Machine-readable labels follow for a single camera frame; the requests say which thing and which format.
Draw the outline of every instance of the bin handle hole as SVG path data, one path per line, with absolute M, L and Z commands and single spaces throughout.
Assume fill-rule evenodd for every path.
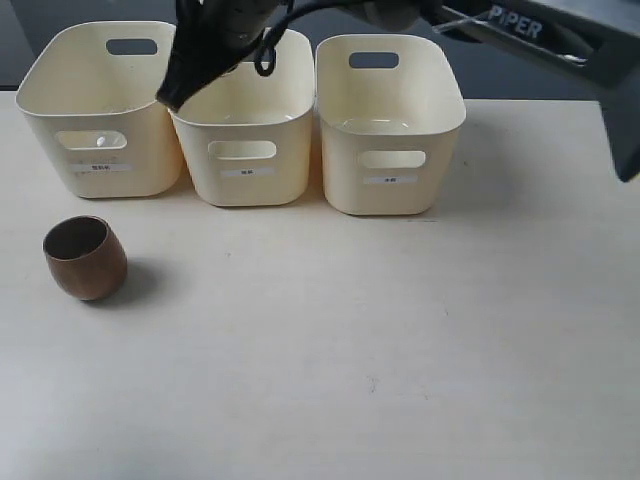
M 360 164 L 369 169 L 415 169 L 427 164 L 427 154 L 421 151 L 369 151 L 359 156 Z
M 400 65 L 400 57 L 393 52 L 356 52 L 349 57 L 349 66 L 358 70 L 393 70 Z
M 150 38 L 114 38 L 107 40 L 107 51 L 111 55 L 155 55 L 158 44 Z
M 112 130 L 62 131 L 56 140 L 67 150 L 122 150 L 127 138 Z
M 276 144 L 265 140 L 211 142 L 209 144 L 209 155 L 217 160 L 269 160 L 274 158 L 277 152 Z

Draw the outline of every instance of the cream plastic bin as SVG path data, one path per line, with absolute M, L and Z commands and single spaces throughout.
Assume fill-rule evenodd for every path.
M 394 54 L 394 68 L 353 68 L 359 54 Z M 434 203 L 466 109 L 433 42 L 343 35 L 316 54 L 325 195 L 352 215 L 408 215 Z
M 74 194 L 141 197 L 160 193 L 177 180 L 182 152 L 166 108 L 155 100 L 174 31 L 161 22 L 68 28 L 51 41 L 22 82 L 17 105 Z M 118 42 L 132 39 L 152 47 L 155 43 L 157 52 L 109 53 L 116 52 Z
M 173 114 L 196 191 L 208 203 L 283 205 L 307 188 L 315 95 L 311 45 L 287 30 L 276 51 L 271 77 L 242 63 Z

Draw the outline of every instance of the brown cup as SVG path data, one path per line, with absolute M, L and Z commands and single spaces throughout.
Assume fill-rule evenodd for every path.
M 53 278 L 69 295 L 100 300 L 114 293 L 127 276 L 127 257 L 109 224 L 97 217 L 59 223 L 44 239 Z

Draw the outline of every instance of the tabletop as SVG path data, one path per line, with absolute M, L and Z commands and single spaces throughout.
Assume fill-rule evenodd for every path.
M 639 478 L 640 184 L 595 103 L 468 110 L 431 211 L 354 218 L 317 142 L 281 208 L 75 198 L 1 94 L 0 478 Z M 130 259 L 98 304 L 41 251 L 78 214 Z

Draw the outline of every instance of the cup rim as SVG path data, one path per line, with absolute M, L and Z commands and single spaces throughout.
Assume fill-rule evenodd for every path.
M 98 244 L 98 246 L 96 246 L 93 250 L 91 250 L 90 252 L 87 252 L 83 255 L 80 255 L 79 257 L 74 257 L 74 258 L 59 258 L 56 257 L 55 255 L 52 255 L 51 253 L 49 253 L 48 249 L 47 249 L 47 241 L 50 239 L 51 234 L 58 228 L 64 226 L 67 223 L 71 223 L 74 222 L 76 220 L 81 220 L 81 219 L 90 219 L 90 220 L 96 220 L 99 223 L 101 223 L 104 227 L 105 227 L 105 235 L 104 238 L 102 239 L 102 241 Z M 44 240 L 42 241 L 42 250 L 44 252 L 44 254 L 47 256 L 47 258 L 50 258 L 56 262 L 61 262 L 61 263 L 67 263 L 67 262 L 77 262 L 78 260 L 82 260 L 83 258 L 87 258 L 90 255 L 93 255 L 94 253 L 96 253 L 98 250 L 100 250 L 105 243 L 107 243 L 107 240 L 109 240 L 111 238 L 111 228 L 109 227 L 109 224 L 107 223 L 106 220 L 100 218 L 100 217 L 96 217 L 94 215 L 77 215 L 75 217 L 71 217 L 71 218 L 67 218 L 66 220 L 62 220 L 61 222 L 57 223 L 56 225 L 54 225 L 53 227 L 51 227 L 51 229 L 47 232 L 47 234 L 44 237 Z

